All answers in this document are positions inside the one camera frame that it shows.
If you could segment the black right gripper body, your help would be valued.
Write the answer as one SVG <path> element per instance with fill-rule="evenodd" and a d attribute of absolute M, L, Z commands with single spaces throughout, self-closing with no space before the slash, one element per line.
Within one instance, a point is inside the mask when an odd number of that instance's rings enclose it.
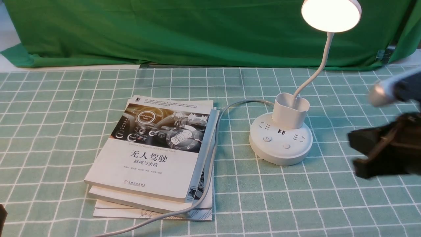
<path fill-rule="evenodd" d="M 420 174 L 420 113 L 401 114 L 377 127 L 368 155 L 368 174 Z"/>

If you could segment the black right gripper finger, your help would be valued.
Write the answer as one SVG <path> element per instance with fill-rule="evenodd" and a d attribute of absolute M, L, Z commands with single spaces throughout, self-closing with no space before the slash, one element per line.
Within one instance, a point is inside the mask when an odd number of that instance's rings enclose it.
<path fill-rule="evenodd" d="M 352 165 L 354 167 L 355 175 L 363 179 L 371 179 L 378 176 L 408 174 L 403 165 L 391 158 L 357 158 L 352 161 Z"/>
<path fill-rule="evenodd" d="M 372 127 L 351 131 L 348 133 L 349 146 L 364 155 L 369 155 L 389 130 L 387 127 Z"/>

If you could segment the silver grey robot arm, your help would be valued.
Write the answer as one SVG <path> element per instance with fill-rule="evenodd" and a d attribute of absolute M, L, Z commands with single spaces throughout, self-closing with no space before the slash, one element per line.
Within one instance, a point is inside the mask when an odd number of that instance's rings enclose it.
<path fill-rule="evenodd" d="M 417 67 L 376 83 L 369 93 L 373 107 L 421 100 L 421 69 Z M 421 114 L 406 112 L 386 125 L 351 131 L 349 146 L 365 155 L 352 161 L 357 177 L 420 175 Z"/>

